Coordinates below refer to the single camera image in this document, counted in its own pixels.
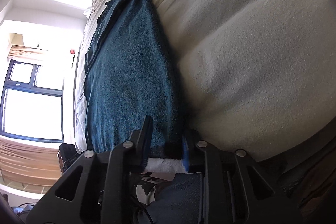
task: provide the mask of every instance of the black window frame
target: black window frame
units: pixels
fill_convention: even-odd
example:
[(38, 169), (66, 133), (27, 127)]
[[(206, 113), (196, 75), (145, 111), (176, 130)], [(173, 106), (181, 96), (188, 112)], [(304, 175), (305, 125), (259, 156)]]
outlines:
[[(13, 71), (13, 68), (14, 68), (15, 64), (33, 65), (33, 70), (31, 72), (29, 84), (19, 82), (19, 81), (10, 80), (10, 77), (11, 77), (11, 74), (12, 74), (12, 71)], [(38, 71), (39, 67), (41, 67), (41, 66), (31, 64), (31, 63), (18, 62), (18, 61), (15, 61), (15, 60), (10, 61), (9, 66), (8, 66), (8, 70), (7, 70), (7, 73), (6, 73), (5, 82), (4, 82), (3, 89), (2, 89), (2, 95), (1, 95), (0, 135), (5, 136), (5, 137), (9, 137), (9, 138), (13, 138), (13, 139), (20, 139), (20, 140), (27, 140), (27, 141), (34, 141), (34, 142), (63, 143), (64, 142), (64, 134), (63, 134), (63, 88), (64, 88), (64, 79), (63, 79), (63, 84), (62, 84), (62, 90), (40, 88), (40, 87), (34, 86), (35, 81), (36, 81), (36, 72)], [(56, 139), (26, 137), (26, 136), (16, 135), (16, 134), (7, 133), (7, 132), (3, 131), (2, 122), (3, 122), (3, 119), (4, 119), (4, 104), (5, 104), (6, 89), (61, 97), (61, 109), (60, 110), (61, 110), (62, 139), (61, 140), (60, 139), (56, 140)]]

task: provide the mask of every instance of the dark teal blanket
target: dark teal blanket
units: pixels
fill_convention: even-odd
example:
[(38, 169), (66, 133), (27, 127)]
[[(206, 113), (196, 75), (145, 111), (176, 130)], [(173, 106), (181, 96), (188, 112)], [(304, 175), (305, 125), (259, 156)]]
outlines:
[(151, 156), (181, 157), (178, 73), (152, 0), (111, 0), (85, 58), (86, 141), (112, 150), (153, 117)]

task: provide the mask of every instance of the mattress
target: mattress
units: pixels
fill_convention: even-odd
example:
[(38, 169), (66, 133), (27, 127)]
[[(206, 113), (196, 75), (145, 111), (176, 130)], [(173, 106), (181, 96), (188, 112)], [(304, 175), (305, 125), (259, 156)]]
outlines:
[[(80, 47), (75, 140), (83, 151), (84, 61), (96, 0)], [(177, 60), (188, 126), (219, 149), (257, 161), (288, 150), (336, 116), (336, 0), (153, 0)]]

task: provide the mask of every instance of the beige curtain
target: beige curtain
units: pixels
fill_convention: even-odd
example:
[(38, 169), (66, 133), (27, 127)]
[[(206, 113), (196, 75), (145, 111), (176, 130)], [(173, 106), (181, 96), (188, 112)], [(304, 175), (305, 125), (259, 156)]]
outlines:
[(25, 46), (12, 45), (8, 58), (24, 63), (31, 63), (44, 66), (50, 62), (50, 53), (39, 48), (29, 48)]
[(2, 176), (24, 184), (52, 186), (61, 176), (57, 153), (58, 149), (0, 138)]

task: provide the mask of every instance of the metal screw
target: metal screw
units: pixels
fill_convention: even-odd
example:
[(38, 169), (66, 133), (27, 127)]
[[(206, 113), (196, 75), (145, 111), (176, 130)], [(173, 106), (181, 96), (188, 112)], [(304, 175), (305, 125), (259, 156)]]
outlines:
[(246, 154), (247, 154), (246, 151), (243, 150), (243, 149), (238, 149), (238, 150), (236, 151), (236, 155), (237, 155), (238, 157), (245, 157)]
[(84, 152), (84, 157), (86, 158), (92, 158), (95, 155), (95, 152), (93, 150), (87, 150)]
[(123, 143), (123, 147), (125, 148), (131, 148), (133, 146), (133, 143), (131, 141), (126, 141)]
[(205, 147), (207, 147), (207, 145), (208, 145), (208, 143), (206, 141), (199, 141), (197, 143), (197, 146), (201, 147), (201, 148), (205, 148)]

